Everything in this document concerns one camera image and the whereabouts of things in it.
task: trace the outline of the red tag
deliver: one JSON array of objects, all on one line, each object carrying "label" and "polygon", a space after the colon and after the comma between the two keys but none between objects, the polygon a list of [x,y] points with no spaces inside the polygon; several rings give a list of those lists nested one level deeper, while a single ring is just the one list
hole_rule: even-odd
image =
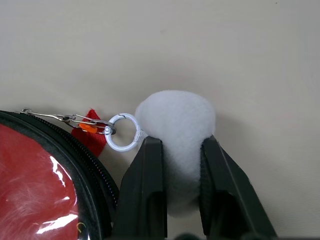
[{"label": "red tag", "polygon": [[[86,117],[100,120],[94,109],[91,109],[87,113]],[[105,148],[105,145],[107,143],[104,134],[82,131],[81,128],[74,128],[71,134],[76,139],[78,139],[83,145],[85,145],[96,157],[98,157],[101,154],[102,150]]]}]

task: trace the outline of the white wall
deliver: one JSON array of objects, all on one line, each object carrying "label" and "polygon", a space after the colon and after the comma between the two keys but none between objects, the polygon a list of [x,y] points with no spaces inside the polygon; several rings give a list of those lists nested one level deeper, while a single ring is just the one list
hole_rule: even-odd
[{"label": "white wall", "polygon": [[[320,236],[320,1],[0,0],[0,108],[108,119],[187,90],[281,236]],[[133,133],[121,131],[128,142]],[[135,152],[107,149],[120,183]],[[171,236],[201,233],[195,216]]]}]

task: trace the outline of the white split ring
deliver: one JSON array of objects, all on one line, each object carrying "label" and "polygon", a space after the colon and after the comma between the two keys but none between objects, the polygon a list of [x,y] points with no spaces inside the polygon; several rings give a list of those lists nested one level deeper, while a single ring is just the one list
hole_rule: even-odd
[{"label": "white split ring", "polygon": [[141,130],[136,118],[133,115],[129,114],[129,113],[120,113],[118,115],[115,115],[113,118],[111,118],[109,120],[109,123],[114,124],[116,121],[121,120],[121,119],[129,119],[134,123],[136,132],[135,132],[135,136],[134,136],[133,142],[130,143],[129,145],[127,145],[127,146],[118,146],[112,140],[112,134],[111,134],[112,133],[112,128],[109,127],[109,126],[105,127],[104,136],[105,136],[106,142],[109,144],[109,146],[113,150],[116,150],[118,152],[127,152],[127,151],[129,151],[131,149],[134,149],[138,145],[138,143],[140,141],[140,136],[142,135],[142,133],[144,134],[144,132]]}]

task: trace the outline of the metal chain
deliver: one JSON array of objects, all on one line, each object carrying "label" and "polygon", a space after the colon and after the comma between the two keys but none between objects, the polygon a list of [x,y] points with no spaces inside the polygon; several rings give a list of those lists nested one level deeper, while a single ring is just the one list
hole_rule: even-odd
[{"label": "metal chain", "polygon": [[32,115],[36,117],[45,117],[45,118],[53,118],[60,122],[67,124],[68,126],[75,128],[75,129],[82,129],[84,132],[88,132],[87,130],[83,129],[80,125],[85,125],[87,128],[96,129],[97,134],[105,134],[105,128],[108,127],[108,133],[110,134],[110,129],[112,129],[112,135],[116,133],[116,128],[113,123],[108,121],[100,120],[100,119],[93,119],[87,116],[82,116],[79,114],[72,114],[72,115],[61,115],[61,114],[43,114],[33,112],[30,108],[23,108],[20,112],[21,114]]}]

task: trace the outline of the white pom pom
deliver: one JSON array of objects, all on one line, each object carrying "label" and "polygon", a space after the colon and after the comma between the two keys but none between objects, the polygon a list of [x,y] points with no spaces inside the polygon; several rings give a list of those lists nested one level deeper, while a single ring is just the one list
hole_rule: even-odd
[{"label": "white pom pom", "polygon": [[197,94],[168,90],[149,96],[135,117],[149,136],[162,140],[168,213],[179,216],[195,209],[201,145],[215,131],[213,106]]}]

